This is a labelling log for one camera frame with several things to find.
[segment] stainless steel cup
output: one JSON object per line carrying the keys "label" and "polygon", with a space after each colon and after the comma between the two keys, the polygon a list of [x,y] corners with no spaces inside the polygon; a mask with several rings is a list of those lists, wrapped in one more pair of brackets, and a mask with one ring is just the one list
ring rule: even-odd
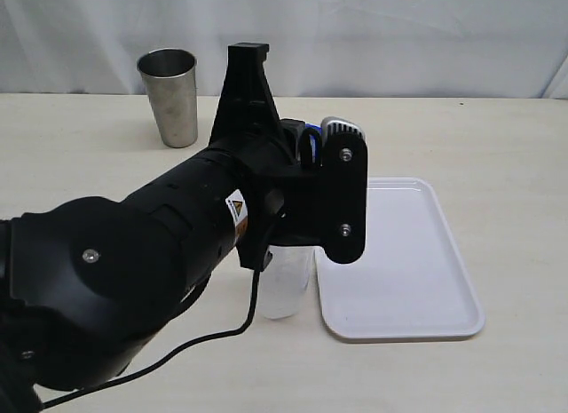
{"label": "stainless steel cup", "polygon": [[138,60],[154,118],[165,145],[183,148],[197,140],[197,59],[181,49],[160,49]]}

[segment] table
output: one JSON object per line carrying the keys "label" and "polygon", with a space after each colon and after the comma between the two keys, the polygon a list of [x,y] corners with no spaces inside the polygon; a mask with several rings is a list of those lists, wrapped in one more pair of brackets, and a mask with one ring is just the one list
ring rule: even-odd
{"label": "table", "polygon": [[[121,200],[207,144],[159,140],[140,96],[0,95],[0,217],[85,195]],[[367,131],[369,175],[436,189],[487,315],[463,342],[347,345],[320,318],[257,317],[136,383],[54,413],[560,412],[568,410],[568,102],[544,99],[277,99],[281,116],[341,115]],[[202,299],[134,361],[241,324],[250,272],[231,255]],[[40,391],[44,398],[54,393]]]}

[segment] white backdrop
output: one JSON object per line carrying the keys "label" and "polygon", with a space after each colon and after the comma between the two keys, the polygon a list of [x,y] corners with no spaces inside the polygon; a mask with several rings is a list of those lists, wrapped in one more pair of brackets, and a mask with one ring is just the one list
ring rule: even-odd
{"label": "white backdrop", "polygon": [[142,92],[138,56],[271,44],[279,96],[568,98],[568,0],[0,0],[0,91]]}

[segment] warning label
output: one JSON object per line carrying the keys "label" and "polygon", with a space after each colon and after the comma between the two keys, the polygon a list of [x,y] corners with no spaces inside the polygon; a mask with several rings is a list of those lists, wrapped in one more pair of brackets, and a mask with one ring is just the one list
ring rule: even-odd
{"label": "warning label", "polygon": [[249,225],[249,210],[245,198],[239,189],[233,191],[226,199],[227,207],[231,212],[234,223],[234,242],[235,244],[247,232]]}

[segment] white tray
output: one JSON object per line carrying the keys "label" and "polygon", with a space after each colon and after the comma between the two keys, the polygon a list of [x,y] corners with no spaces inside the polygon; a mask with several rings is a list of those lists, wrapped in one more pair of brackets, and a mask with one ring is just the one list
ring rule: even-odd
{"label": "white tray", "polygon": [[354,341],[468,338],[485,316],[432,187],[371,178],[367,246],[353,264],[317,250],[323,319]]}

